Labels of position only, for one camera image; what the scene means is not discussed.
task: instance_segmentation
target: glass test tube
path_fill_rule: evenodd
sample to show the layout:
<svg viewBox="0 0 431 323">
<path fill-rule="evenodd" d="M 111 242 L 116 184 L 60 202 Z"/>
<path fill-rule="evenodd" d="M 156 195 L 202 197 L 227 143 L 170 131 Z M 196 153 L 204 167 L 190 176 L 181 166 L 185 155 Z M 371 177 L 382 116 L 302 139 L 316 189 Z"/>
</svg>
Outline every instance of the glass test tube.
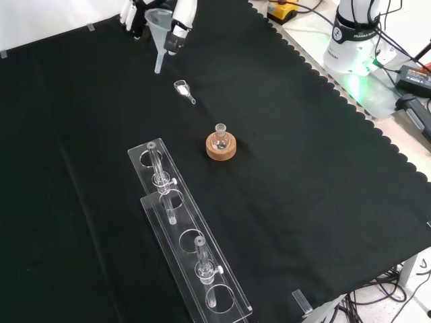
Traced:
<svg viewBox="0 0 431 323">
<path fill-rule="evenodd" d="M 214 281 L 212 264 L 209 262 L 208 247 L 203 236 L 197 236 L 195 238 L 196 254 L 198 260 L 198 273 L 201 282 L 205 287 L 205 300 L 209 307 L 214 308 L 217 305 L 216 295 L 214 288 L 212 289 L 212 283 Z"/>
<path fill-rule="evenodd" d="M 172 201 L 170 200 L 168 193 L 170 191 L 169 178 L 165 175 L 162 169 L 162 162 L 160 161 L 156 144 L 150 141 L 147 144 L 148 153 L 150 154 L 151 164 L 154 169 L 154 181 L 157 184 L 158 192 L 162 195 L 162 203 L 168 215 L 169 223 L 171 225 L 176 224 L 176 217 Z"/>
<path fill-rule="evenodd" d="M 159 154 L 156 149 L 156 143 L 150 141 L 147 144 L 148 153 L 150 154 L 151 164 L 153 165 L 154 174 L 156 175 L 156 182 L 162 182 L 165 179 L 165 175 L 162 169 L 162 163 L 160 162 Z"/>
</svg>

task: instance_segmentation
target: yellow device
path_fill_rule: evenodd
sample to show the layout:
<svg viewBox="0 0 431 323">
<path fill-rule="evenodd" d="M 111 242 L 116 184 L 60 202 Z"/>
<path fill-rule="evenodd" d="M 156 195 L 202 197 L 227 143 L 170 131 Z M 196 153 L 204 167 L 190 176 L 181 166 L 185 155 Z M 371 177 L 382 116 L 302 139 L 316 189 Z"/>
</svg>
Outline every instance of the yellow device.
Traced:
<svg viewBox="0 0 431 323">
<path fill-rule="evenodd" d="M 289 0 L 290 2 L 298 3 L 298 0 Z M 290 3 L 279 2 L 268 3 L 267 18 L 273 20 L 280 25 L 285 24 L 298 13 L 298 6 Z"/>
</svg>

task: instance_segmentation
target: acrylic rack hole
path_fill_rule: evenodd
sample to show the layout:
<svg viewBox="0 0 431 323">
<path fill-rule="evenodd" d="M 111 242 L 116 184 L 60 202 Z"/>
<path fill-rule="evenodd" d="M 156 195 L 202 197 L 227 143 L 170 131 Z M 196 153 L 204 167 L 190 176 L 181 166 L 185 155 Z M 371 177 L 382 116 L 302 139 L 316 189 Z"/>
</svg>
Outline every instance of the acrylic rack hole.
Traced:
<svg viewBox="0 0 431 323">
<path fill-rule="evenodd" d="M 162 160 L 162 153 L 160 153 L 158 150 L 157 150 L 157 153 L 159 154 L 160 160 Z M 153 168 L 153 165 L 151 164 L 151 158 L 150 158 L 150 155 L 148 153 L 148 150 L 145 150 L 142 153 L 140 161 L 141 161 L 142 166 L 148 167 L 148 168 Z"/>
<path fill-rule="evenodd" d="M 199 236 L 203 236 L 202 232 L 199 230 L 188 229 L 184 231 L 180 236 L 180 248 L 188 254 L 196 253 L 195 238 Z"/>
<path fill-rule="evenodd" d="M 209 297 L 211 293 L 214 292 L 215 296 L 215 306 L 211 301 L 211 298 Z M 205 296 L 205 302 L 207 304 L 207 307 L 217 314 L 223 314 L 226 312 L 229 312 L 235 304 L 235 296 L 233 290 L 226 285 L 223 284 L 217 284 L 208 289 L 207 295 Z"/>
</svg>

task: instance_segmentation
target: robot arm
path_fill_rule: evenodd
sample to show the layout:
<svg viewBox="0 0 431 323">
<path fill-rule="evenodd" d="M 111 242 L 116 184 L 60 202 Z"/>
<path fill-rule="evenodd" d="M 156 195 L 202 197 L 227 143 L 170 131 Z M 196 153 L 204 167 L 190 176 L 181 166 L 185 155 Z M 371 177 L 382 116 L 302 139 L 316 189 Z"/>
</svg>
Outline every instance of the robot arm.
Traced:
<svg viewBox="0 0 431 323">
<path fill-rule="evenodd" d="M 178 52 L 184 46 L 185 38 L 193 27 L 197 9 L 197 0 L 178 0 L 172 14 L 172 29 L 166 36 L 164 48 L 170 54 Z"/>
<path fill-rule="evenodd" d="M 126 0 L 120 14 L 120 22 L 125 24 L 126 31 L 135 38 L 142 35 L 145 27 L 145 11 L 159 7 L 166 0 Z M 197 0 L 178 0 L 172 14 L 172 29 L 166 37 L 165 48 L 176 53 L 184 46 L 185 38 L 193 27 L 197 10 Z"/>
</svg>

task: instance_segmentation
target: clear acrylic clip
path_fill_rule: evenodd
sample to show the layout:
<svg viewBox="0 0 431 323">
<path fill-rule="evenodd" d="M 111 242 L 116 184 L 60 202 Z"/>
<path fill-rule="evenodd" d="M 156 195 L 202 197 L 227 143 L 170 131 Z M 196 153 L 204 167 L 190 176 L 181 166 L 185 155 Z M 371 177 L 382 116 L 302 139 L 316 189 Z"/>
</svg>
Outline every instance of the clear acrylic clip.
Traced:
<svg viewBox="0 0 431 323">
<path fill-rule="evenodd" d="M 312 312 L 312 307 L 310 303 L 307 301 L 307 299 L 305 298 L 304 294 L 301 292 L 300 289 L 297 289 L 292 293 L 292 295 L 295 297 L 299 306 L 304 311 L 304 315 L 302 318 L 307 317 Z"/>
</svg>

